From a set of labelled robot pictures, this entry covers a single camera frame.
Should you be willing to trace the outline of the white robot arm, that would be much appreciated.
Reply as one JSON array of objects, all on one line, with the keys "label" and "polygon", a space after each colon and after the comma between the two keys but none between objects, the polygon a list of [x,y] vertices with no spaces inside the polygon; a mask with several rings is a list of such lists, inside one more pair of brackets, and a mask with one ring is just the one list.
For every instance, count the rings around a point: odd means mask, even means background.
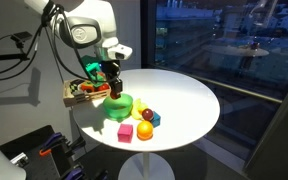
[{"label": "white robot arm", "polygon": [[118,99],[122,92],[119,79],[120,60],[127,60],[132,49],[119,43],[116,37],[116,22],[111,4],[104,0],[82,0],[71,11],[66,11],[61,4],[53,0],[24,0],[25,4],[41,15],[41,25],[49,25],[52,30],[51,48],[61,66],[70,74],[72,72],[60,59],[55,37],[59,37],[71,47],[88,80],[101,83],[90,66],[86,66],[78,52],[79,49],[94,47],[95,61],[100,62],[106,82],[111,87],[110,96]]}]

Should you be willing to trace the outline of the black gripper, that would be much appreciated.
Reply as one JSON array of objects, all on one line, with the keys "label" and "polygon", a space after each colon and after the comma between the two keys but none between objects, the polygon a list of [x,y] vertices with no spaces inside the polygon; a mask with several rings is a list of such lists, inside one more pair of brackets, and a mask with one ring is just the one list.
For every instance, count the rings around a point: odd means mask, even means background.
[{"label": "black gripper", "polygon": [[111,92],[119,93],[123,90],[123,82],[121,80],[116,80],[120,74],[120,64],[118,60],[113,61],[102,61],[101,62],[102,72],[106,76],[108,82],[113,82],[111,85]]}]

